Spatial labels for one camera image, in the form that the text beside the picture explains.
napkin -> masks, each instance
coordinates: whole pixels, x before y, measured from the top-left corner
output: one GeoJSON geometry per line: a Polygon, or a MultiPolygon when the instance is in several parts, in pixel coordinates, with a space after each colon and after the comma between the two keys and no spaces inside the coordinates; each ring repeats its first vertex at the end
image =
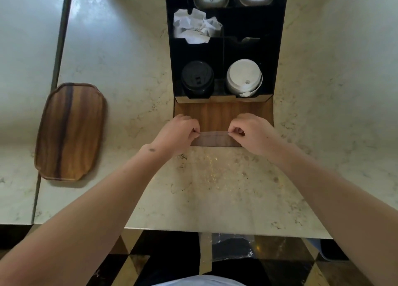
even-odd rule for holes
{"type": "Polygon", "coordinates": [[[206,19],[206,13],[193,9],[189,15],[188,10],[178,10],[174,13],[174,37],[185,38],[189,44],[208,43],[210,37],[219,36],[222,24],[216,17],[206,19]]]}

black organizer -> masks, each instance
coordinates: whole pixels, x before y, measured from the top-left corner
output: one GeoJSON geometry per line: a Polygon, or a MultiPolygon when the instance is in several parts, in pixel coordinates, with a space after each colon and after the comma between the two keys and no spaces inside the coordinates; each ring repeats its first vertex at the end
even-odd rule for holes
{"type": "Polygon", "coordinates": [[[206,18],[215,16],[223,28],[221,37],[212,37],[208,43],[197,45],[188,44],[184,38],[174,38],[173,32],[174,13],[178,9],[188,9],[191,13],[193,0],[166,0],[166,7],[175,97],[187,96],[182,88],[181,72],[187,63],[194,60],[204,61],[212,67],[215,79],[213,96],[234,96],[226,88],[226,72],[232,63],[244,58],[256,62],[263,75],[261,87],[251,98],[274,93],[286,0],[248,7],[229,0],[227,7],[201,9],[206,18]],[[258,39],[243,40],[246,37],[258,39]]]}

marble countertop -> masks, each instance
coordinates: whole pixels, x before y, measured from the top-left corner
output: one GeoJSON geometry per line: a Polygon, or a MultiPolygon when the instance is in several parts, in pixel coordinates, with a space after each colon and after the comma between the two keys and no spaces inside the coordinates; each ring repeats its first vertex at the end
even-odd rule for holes
{"type": "Polygon", "coordinates": [[[31,224],[63,0],[0,0],[0,224],[31,224]]]}
{"type": "MultiPolygon", "coordinates": [[[[288,0],[274,96],[287,140],[398,208],[395,0],[288,0]]],[[[42,180],[43,223],[150,142],[173,114],[164,0],[73,0],[59,83],[108,101],[96,169],[42,180]]],[[[152,179],[128,228],[328,238],[291,182],[241,148],[191,148],[152,179]]]]}

wooden tray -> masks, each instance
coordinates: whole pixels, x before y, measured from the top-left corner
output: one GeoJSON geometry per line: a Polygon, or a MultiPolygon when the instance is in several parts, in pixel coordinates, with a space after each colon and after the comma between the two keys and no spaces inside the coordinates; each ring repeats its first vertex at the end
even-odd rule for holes
{"type": "Polygon", "coordinates": [[[229,135],[225,136],[232,119],[240,113],[253,113],[273,125],[273,99],[266,102],[192,103],[174,102],[174,116],[183,113],[199,121],[204,137],[195,139],[192,146],[240,147],[229,135]]]}
{"type": "Polygon", "coordinates": [[[77,181],[94,166],[106,100],[91,84],[64,83],[47,98],[37,134],[35,167],[45,179],[77,181]]]}

forearm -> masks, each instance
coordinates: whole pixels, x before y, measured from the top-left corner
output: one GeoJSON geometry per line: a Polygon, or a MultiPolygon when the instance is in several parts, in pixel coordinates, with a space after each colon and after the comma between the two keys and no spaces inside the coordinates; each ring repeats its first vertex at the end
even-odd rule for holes
{"type": "Polygon", "coordinates": [[[289,145],[277,165],[375,285],[397,285],[398,212],[289,145]]]}
{"type": "Polygon", "coordinates": [[[13,285],[85,285],[121,234],[147,184],[168,160],[161,151],[149,149],[144,146],[24,239],[0,262],[0,276],[13,285]]]}

